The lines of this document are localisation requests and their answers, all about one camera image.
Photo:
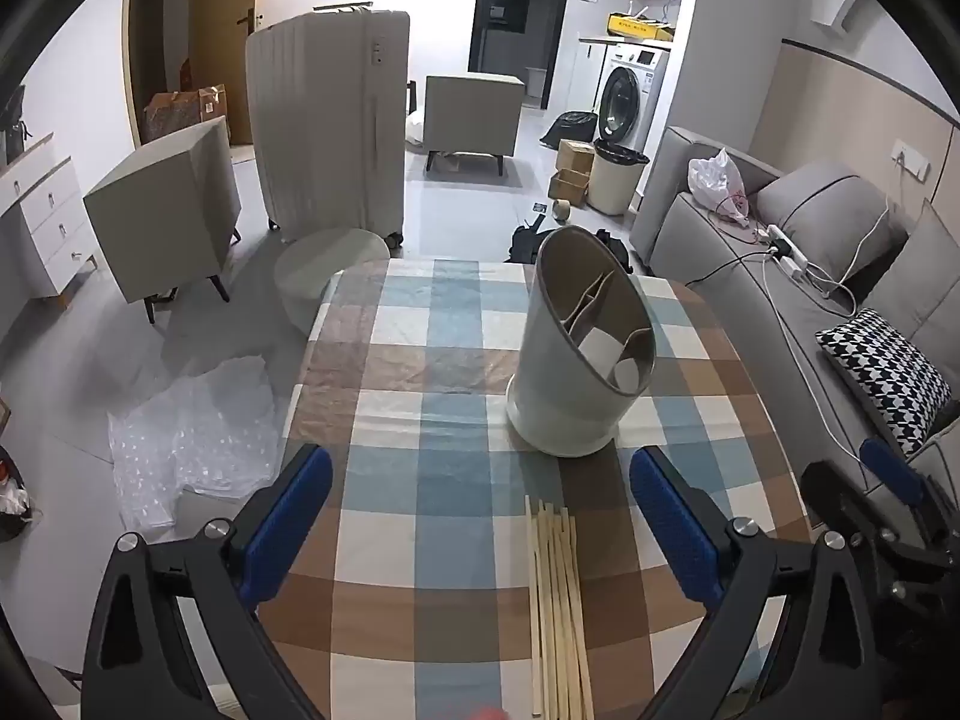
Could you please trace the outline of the white plastic bag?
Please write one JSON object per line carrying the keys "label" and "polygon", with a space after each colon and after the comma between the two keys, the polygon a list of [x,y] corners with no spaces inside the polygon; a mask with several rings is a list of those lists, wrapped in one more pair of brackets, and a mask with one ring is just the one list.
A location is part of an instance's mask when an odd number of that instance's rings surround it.
{"label": "white plastic bag", "polygon": [[704,210],[727,221],[748,226],[748,200],[739,168],[726,148],[711,158],[695,158],[688,163],[686,183],[693,199]]}

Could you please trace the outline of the grey sofa cushion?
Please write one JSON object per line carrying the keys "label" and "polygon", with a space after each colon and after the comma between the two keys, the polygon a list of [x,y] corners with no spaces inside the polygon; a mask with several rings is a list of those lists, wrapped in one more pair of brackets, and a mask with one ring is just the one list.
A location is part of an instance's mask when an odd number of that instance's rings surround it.
{"label": "grey sofa cushion", "polygon": [[828,277],[843,283],[907,242],[896,204],[846,164],[815,161],[755,195],[760,220],[776,224]]}

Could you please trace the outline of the white power strip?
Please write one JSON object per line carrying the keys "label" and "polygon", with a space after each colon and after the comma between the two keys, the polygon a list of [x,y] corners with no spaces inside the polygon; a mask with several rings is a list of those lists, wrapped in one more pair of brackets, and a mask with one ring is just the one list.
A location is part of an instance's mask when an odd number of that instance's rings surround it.
{"label": "white power strip", "polygon": [[805,275],[809,271],[811,262],[802,254],[802,250],[793,243],[793,239],[782,231],[781,227],[777,227],[776,224],[768,224],[766,226],[766,236],[770,241],[770,249],[775,252],[778,259],[791,262],[791,266],[788,268],[791,275]]}

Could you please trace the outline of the black backpack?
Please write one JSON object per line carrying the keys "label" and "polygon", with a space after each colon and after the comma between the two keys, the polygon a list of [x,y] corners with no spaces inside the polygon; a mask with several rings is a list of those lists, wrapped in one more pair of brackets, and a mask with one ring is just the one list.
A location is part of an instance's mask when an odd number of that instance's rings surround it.
{"label": "black backpack", "polygon": [[[514,229],[506,262],[520,263],[521,265],[534,265],[537,262],[540,247],[542,247],[544,240],[550,236],[550,231],[542,231],[544,221],[545,215],[540,213],[532,223],[521,224]],[[614,238],[605,229],[599,229],[596,232],[596,238],[610,250],[610,254],[617,259],[626,273],[633,271],[630,254],[628,254],[625,244],[620,239]]]}

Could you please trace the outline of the round white ottoman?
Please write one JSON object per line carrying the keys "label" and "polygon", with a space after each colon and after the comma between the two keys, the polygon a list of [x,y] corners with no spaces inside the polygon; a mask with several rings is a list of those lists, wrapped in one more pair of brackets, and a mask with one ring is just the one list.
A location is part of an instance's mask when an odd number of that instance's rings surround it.
{"label": "round white ottoman", "polygon": [[286,317],[305,337],[331,279],[355,265],[389,260],[386,241],[364,229],[322,229],[293,242],[275,263],[275,284]]}

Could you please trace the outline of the grey sofa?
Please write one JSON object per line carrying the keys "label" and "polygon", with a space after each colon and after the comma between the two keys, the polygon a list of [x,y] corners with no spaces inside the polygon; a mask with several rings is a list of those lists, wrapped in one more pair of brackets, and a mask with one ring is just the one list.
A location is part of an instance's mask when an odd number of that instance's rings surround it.
{"label": "grey sofa", "polygon": [[692,288],[715,312],[765,401],[794,472],[831,460],[895,525],[919,536],[893,494],[859,463],[869,439],[887,442],[815,339],[823,328],[874,309],[928,358],[948,383],[958,380],[958,239],[930,203],[918,213],[896,204],[907,222],[900,250],[843,283],[811,263],[791,275],[770,249],[755,195],[782,172],[732,151],[748,200],[748,226],[704,210],[686,183],[688,163],[724,148],[670,127],[649,166],[631,245],[656,277]]}

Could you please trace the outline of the checkered tablecloth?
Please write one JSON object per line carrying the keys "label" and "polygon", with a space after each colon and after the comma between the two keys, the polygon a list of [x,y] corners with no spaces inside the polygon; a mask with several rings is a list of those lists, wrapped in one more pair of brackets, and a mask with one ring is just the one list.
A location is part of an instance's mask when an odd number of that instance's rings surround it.
{"label": "checkered tablecloth", "polygon": [[594,710],[638,717],[703,616],[628,488],[643,445],[727,515],[779,538],[811,534],[754,384],[681,284],[638,280],[658,360],[612,444],[574,460],[529,449],[506,418],[506,387],[531,286],[522,265],[396,260],[343,271],[320,306],[291,433],[331,454],[334,483],[259,616],[327,717],[529,715],[537,504],[576,522]]}

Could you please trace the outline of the black garbage bag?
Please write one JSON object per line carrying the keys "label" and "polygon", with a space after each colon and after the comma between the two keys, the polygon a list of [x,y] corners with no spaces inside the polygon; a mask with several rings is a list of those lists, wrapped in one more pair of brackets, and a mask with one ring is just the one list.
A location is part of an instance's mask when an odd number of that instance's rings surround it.
{"label": "black garbage bag", "polygon": [[563,140],[590,143],[597,128],[597,114],[592,110],[568,110],[556,117],[540,143],[550,149],[560,148]]}

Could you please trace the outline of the white washing machine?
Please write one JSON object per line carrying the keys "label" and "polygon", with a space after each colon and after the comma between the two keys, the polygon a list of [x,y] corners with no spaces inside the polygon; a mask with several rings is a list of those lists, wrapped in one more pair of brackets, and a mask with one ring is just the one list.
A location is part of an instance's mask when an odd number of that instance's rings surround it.
{"label": "white washing machine", "polygon": [[643,153],[670,50],[648,43],[610,46],[597,91],[597,137]]}

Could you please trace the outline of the white drawer cabinet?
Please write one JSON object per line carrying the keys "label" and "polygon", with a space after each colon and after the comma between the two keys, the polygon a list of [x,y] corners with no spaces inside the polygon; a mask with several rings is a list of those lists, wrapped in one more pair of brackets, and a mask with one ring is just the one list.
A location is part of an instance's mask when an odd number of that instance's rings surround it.
{"label": "white drawer cabinet", "polygon": [[29,299],[59,299],[96,249],[75,163],[43,135],[2,169],[2,250]]}

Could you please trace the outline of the white ribbed suitcase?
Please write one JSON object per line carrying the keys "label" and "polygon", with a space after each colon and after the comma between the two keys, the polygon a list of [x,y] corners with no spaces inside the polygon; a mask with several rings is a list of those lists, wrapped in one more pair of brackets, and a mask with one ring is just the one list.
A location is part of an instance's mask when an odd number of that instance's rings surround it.
{"label": "white ribbed suitcase", "polygon": [[404,243],[410,16],[313,11],[254,32],[245,82],[260,190],[287,241],[364,229]]}

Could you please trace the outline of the wooden chopstick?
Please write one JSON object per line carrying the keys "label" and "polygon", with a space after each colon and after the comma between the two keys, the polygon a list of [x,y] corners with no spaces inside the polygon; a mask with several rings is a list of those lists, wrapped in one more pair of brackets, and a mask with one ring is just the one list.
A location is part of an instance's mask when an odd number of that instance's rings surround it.
{"label": "wooden chopstick", "polygon": [[594,700],[592,700],[592,683],[590,682],[589,658],[587,658],[586,631],[584,630],[583,590],[581,590],[581,574],[578,564],[578,535],[576,535],[576,520],[565,507],[562,513],[568,540],[569,568],[571,569],[571,601],[573,601],[573,626],[576,637],[576,652],[578,652],[578,673],[583,695],[583,713],[587,720],[594,720]]}
{"label": "wooden chopstick", "polygon": [[558,692],[558,713],[562,718],[578,717],[578,697],[576,697],[576,655],[573,652],[571,636],[571,616],[569,616],[569,593],[566,586],[565,550],[563,550],[563,528],[560,516],[555,509],[550,515],[550,559],[551,582],[553,582],[553,606],[555,606],[556,640],[556,692]]}
{"label": "wooden chopstick", "polygon": [[542,665],[540,665],[540,611],[537,589],[537,539],[535,539],[534,515],[530,497],[524,499],[526,509],[527,580],[529,581],[530,622],[530,715],[542,718],[544,711],[544,688],[542,688]]}
{"label": "wooden chopstick", "polygon": [[553,605],[551,604],[551,572],[548,562],[548,543],[550,543],[550,522],[542,502],[537,504],[535,512],[537,528],[537,561],[539,561],[540,617],[542,618],[542,649],[544,649],[544,690],[547,717],[560,717],[558,689],[556,689],[555,660],[555,624],[553,624]]}

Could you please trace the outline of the white utensil holder bucket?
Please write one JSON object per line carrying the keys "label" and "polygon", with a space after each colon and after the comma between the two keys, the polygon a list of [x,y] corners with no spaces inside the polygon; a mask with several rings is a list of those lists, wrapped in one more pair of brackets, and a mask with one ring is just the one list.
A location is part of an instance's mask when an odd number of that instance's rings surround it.
{"label": "white utensil holder bucket", "polygon": [[646,390],[658,344],[640,288],[596,234],[540,245],[506,415],[527,444],[579,458],[612,442]]}

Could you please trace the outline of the wooden door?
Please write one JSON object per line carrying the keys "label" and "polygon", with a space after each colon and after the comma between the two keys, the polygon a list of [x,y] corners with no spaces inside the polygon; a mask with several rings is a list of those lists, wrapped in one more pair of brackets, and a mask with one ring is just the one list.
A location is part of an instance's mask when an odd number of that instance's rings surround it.
{"label": "wooden door", "polygon": [[189,62],[195,85],[223,85],[229,138],[252,143],[245,43],[256,29],[256,0],[190,0]]}

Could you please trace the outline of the yellow crate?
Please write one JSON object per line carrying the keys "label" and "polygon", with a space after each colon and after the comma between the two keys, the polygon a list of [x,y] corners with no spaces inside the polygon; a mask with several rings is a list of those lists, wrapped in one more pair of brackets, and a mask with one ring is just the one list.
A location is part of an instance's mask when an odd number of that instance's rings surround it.
{"label": "yellow crate", "polygon": [[623,37],[631,41],[674,41],[675,29],[669,23],[646,20],[640,15],[628,16],[623,13],[610,13],[607,18],[607,32],[610,36]]}

